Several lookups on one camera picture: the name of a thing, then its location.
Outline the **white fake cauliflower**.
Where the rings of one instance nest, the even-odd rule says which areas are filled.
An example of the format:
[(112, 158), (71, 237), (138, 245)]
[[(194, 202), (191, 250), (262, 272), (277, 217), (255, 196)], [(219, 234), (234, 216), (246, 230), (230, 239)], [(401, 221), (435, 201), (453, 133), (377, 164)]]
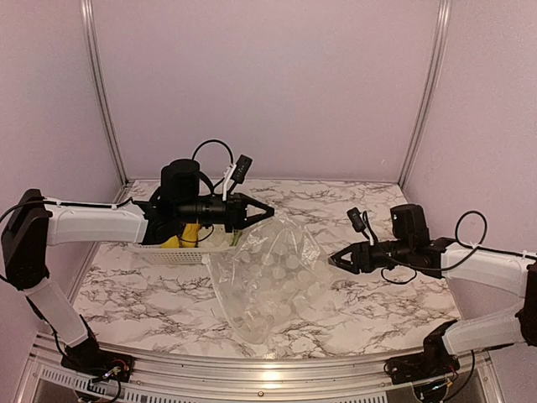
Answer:
[(229, 247), (234, 239), (235, 233), (227, 233), (222, 226), (215, 226), (213, 230), (203, 228), (199, 232), (199, 247), (205, 249), (222, 249)]

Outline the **white plastic basket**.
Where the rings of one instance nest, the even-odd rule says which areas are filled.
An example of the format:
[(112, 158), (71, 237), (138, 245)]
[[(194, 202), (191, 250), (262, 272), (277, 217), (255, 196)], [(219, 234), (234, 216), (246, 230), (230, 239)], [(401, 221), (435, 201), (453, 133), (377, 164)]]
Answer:
[(219, 254), (233, 250), (240, 237), (242, 230), (235, 230), (232, 244), (222, 249), (195, 248), (162, 249), (160, 245), (128, 244), (127, 250), (146, 260), (150, 264), (202, 264), (202, 259), (208, 254)]

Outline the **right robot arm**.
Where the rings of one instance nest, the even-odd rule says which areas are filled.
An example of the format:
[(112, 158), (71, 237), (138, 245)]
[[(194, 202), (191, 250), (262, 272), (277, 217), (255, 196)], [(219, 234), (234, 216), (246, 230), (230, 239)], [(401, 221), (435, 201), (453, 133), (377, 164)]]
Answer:
[(459, 236), (432, 238), (420, 205), (390, 211), (393, 239), (382, 241), (366, 212), (347, 211), (364, 241), (351, 243), (331, 256), (339, 269), (354, 275), (385, 273), (395, 268), (446, 280), (455, 291), (462, 318), (440, 325), (424, 340), (416, 369), (432, 376), (448, 358), (472, 350), (514, 344), (536, 344), (536, 256), (487, 248), (484, 241), (463, 243)]

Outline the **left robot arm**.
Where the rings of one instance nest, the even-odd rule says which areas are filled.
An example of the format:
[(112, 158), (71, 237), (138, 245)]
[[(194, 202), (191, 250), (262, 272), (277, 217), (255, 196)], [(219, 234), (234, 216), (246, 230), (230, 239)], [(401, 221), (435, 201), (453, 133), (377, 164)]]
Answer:
[(1, 216), (1, 279), (24, 294), (39, 319), (65, 344), (65, 356), (87, 373), (106, 366), (105, 352), (65, 295), (94, 243), (160, 245), (186, 228), (220, 225), (227, 233), (274, 215), (274, 208), (234, 189), (252, 164), (246, 155), (229, 157), (223, 177), (213, 182), (192, 155), (160, 171), (159, 186), (147, 201), (119, 203), (62, 201), (29, 188)]

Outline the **yellow fake corn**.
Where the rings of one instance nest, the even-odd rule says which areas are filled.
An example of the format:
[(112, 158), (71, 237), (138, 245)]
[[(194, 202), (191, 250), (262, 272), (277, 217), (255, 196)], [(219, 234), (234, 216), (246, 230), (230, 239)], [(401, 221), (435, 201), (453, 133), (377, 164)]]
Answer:
[(160, 245), (162, 249), (178, 249), (180, 247), (180, 240), (177, 236), (171, 237)]
[(183, 233), (178, 237), (181, 248), (195, 248), (199, 242), (199, 223), (188, 223), (185, 225)]

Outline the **clear zip top bag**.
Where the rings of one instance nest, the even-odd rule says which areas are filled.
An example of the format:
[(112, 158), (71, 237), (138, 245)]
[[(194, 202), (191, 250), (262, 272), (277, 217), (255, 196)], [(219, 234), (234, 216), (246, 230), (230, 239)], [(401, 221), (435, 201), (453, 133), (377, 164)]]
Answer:
[(242, 231), (235, 247), (202, 262), (230, 327), (254, 344), (310, 308), (335, 278), (304, 223), (283, 213)]

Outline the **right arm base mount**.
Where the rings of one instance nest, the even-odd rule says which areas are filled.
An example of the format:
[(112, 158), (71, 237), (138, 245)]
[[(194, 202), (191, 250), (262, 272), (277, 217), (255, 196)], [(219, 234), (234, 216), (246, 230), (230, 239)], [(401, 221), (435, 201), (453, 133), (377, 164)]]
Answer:
[(441, 337), (428, 336), (420, 353), (388, 359), (383, 367), (394, 385), (454, 374), (460, 369), (458, 359), (450, 355)]

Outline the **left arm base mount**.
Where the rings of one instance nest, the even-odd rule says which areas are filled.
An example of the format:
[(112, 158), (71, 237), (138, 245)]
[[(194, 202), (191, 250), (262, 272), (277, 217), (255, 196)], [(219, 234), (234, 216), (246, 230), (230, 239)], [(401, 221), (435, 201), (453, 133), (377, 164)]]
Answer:
[(128, 382), (133, 362), (131, 355), (102, 349), (96, 338), (90, 334), (74, 347), (65, 345), (61, 365), (99, 379), (105, 379), (105, 374), (110, 374), (120, 382)]

